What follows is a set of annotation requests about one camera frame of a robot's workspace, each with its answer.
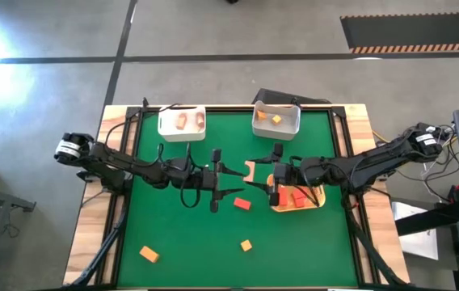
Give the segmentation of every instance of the floor mat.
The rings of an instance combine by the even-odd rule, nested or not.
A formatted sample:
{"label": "floor mat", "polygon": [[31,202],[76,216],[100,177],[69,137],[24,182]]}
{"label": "floor mat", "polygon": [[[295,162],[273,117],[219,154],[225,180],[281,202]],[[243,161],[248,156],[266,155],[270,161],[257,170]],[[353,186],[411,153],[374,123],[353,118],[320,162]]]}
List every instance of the floor mat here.
{"label": "floor mat", "polygon": [[342,16],[352,53],[459,51],[459,13]]}

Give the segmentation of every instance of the green table surface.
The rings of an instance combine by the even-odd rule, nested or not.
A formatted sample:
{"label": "green table surface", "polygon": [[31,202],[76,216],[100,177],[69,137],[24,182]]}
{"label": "green table surface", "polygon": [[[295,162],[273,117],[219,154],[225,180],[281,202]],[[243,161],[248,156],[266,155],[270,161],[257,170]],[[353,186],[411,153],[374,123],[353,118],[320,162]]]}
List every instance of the green table surface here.
{"label": "green table surface", "polygon": [[[271,153],[276,140],[256,137],[251,112],[208,113],[206,138],[192,143],[197,164],[210,164],[212,149],[222,149],[226,166],[245,174],[247,159]],[[163,158],[183,157],[186,143],[166,142],[157,131],[158,118],[145,119],[139,158],[151,161],[158,144]],[[301,128],[292,141],[283,141],[284,157],[333,157],[331,130],[326,112],[303,112]],[[265,182],[271,165],[257,165],[255,181]],[[136,178],[128,213],[118,286],[131,287],[294,287],[357,286],[352,249],[339,188],[325,186],[326,203],[320,209],[276,213],[267,196],[242,178],[224,176],[221,189],[245,188],[225,197],[219,212],[209,211],[210,192],[199,205],[185,208],[179,190],[158,190]],[[187,202],[195,191],[185,193]],[[234,198],[252,203],[238,209]],[[242,251],[249,239],[253,248]],[[152,264],[139,254],[143,246],[160,257]]]}

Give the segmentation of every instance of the white container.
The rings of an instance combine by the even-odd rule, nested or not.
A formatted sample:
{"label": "white container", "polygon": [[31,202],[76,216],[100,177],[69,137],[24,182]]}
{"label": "white container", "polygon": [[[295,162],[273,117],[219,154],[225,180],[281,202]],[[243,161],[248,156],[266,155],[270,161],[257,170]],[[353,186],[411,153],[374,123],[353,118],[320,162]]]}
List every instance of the white container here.
{"label": "white container", "polygon": [[[267,114],[266,120],[258,119],[258,110]],[[272,117],[276,115],[282,119],[278,125],[272,123]],[[262,101],[257,101],[255,103],[255,110],[253,111],[253,133],[259,137],[291,141],[300,130],[300,116],[301,109],[298,106],[283,108],[266,105]]]}
{"label": "white container", "polygon": [[[204,127],[200,129],[197,125],[197,113],[201,112],[204,116]],[[184,129],[177,129],[177,120],[182,113],[187,116],[187,123]],[[168,142],[178,141],[202,141],[206,137],[206,108],[198,106],[192,109],[167,109],[159,112],[158,133]]]}

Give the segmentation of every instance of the wooden table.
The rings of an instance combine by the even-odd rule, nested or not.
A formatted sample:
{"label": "wooden table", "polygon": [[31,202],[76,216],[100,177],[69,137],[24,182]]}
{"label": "wooden table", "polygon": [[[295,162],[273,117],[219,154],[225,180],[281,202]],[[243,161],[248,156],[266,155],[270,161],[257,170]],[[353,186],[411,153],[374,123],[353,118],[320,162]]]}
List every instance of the wooden table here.
{"label": "wooden table", "polygon": [[[232,106],[235,105],[216,105],[216,106]],[[373,140],[372,128],[369,123],[368,113],[364,104],[332,104],[332,105],[314,105],[317,107],[325,106],[343,106],[346,110],[347,125],[350,136],[352,138],[352,147],[354,154],[361,153],[365,150],[370,150],[375,147]],[[124,122],[125,113],[128,106],[106,106],[102,123],[99,129],[98,141],[105,141],[107,131],[119,123]],[[340,126],[339,119],[336,120],[337,134],[339,136],[339,148],[342,153],[346,153],[346,147],[343,142],[343,131]],[[120,148],[120,142],[124,126],[115,129],[109,137],[108,146],[113,149]],[[133,140],[135,137],[136,126],[130,125],[128,135],[127,153],[133,151]],[[385,190],[385,183],[376,182],[375,188]],[[93,196],[101,190],[99,182],[89,183],[86,185],[83,200]],[[89,264],[97,253],[103,237],[103,230],[106,223],[107,209],[109,205],[109,194],[102,194],[97,198],[88,202],[81,209],[78,215],[77,228],[74,234],[74,240],[69,253],[68,265],[65,270],[63,284],[73,282]],[[117,203],[118,213],[121,208],[121,200],[123,197],[118,197]],[[370,191],[364,195],[364,204],[366,208],[369,228],[372,235],[373,245],[381,254],[386,263],[395,271],[398,277],[405,282],[409,282],[409,275],[406,269],[406,263],[402,254],[402,248],[398,239],[398,233],[394,224],[393,214],[391,212],[389,198],[380,193]],[[369,263],[368,256],[364,248],[360,245],[361,262],[364,269],[364,281],[371,282],[372,274],[368,273]],[[103,282],[108,283],[111,279],[111,271],[113,265],[115,246],[109,251],[106,260],[106,268],[104,269]]]}

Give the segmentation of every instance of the concrete floor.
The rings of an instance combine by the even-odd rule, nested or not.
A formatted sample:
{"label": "concrete floor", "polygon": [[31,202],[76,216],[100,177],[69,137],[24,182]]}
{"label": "concrete floor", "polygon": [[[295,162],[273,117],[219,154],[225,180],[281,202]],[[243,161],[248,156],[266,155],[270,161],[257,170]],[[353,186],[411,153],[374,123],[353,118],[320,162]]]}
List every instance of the concrete floor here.
{"label": "concrete floor", "polygon": [[[115,56],[128,0],[0,1],[0,57]],[[140,0],[126,55],[346,53],[340,15],[459,11],[459,0]],[[18,238],[0,245],[0,290],[60,285],[83,183],[53,161],[63,132],[95,135],[112,64],[0,65],[0,190],[36,200],[13,212]],[[448,124],[459,108],[459,59],[125,64],[114,104],[249,103],[260,87],[333,103],[366,103],[396,137],[419,121]],[[421,166],[403,168],[418,176]],[[434,183],[445,192],[459,173]],[[393,196],[435,201],[394,175]],[[408,255],[411,280],[453,289],[447,231],[440,261]]]}

